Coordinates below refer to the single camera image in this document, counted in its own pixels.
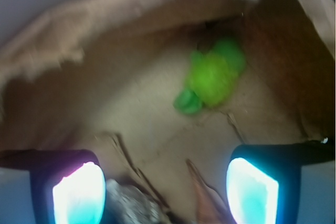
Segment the crumpled paper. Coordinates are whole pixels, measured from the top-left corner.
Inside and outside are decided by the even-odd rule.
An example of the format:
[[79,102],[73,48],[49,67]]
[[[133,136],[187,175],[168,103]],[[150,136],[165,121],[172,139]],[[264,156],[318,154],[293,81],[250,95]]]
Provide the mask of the crumpled paper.
[[163,215],[159,205],[135,186],[121,186],[114,179],[106,182],[106,208],[118,223],[160,223]]

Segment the cyan light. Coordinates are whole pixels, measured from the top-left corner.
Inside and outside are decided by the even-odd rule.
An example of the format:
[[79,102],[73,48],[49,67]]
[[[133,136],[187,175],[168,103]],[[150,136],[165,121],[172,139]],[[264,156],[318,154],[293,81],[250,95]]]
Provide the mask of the cyan light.
[[237,223],[276,223],[279,183],[244,158],[230,162],[226,192]]
[[98,165],[93,162],[83,164],[52,190],[56,224],[100,222],[106,185]]

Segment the crumpled foil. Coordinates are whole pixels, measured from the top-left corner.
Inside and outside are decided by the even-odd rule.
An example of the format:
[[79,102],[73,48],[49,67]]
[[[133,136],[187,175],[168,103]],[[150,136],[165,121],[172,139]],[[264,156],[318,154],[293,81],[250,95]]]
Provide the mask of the crumpled foil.
[[118,223],[160,223],[160,206],[134,186],[121,186],[114,179],[106,181],[106,208]]

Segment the glowing light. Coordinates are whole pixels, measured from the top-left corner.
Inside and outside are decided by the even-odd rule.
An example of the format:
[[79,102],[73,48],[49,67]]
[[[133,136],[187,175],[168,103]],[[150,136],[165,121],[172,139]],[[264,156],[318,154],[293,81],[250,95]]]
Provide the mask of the glowing light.
[[237,223],[276,222],[279,183],[245,159],[230,162],[226,192]]
[[98,165],[93,162],[83,164],[52,190],[56,224],[100,222],[106,185]]

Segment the green toy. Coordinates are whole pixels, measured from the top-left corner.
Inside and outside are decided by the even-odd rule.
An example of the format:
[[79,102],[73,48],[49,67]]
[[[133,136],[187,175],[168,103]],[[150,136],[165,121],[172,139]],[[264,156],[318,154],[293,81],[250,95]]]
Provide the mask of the green toy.
[[177,96],[174,107],[183,114],[199,112],[225,101],[246,67],[243,51],[233,38],[220,39],[203,55],[191,54],[192,66],[185,80],[185,89]]

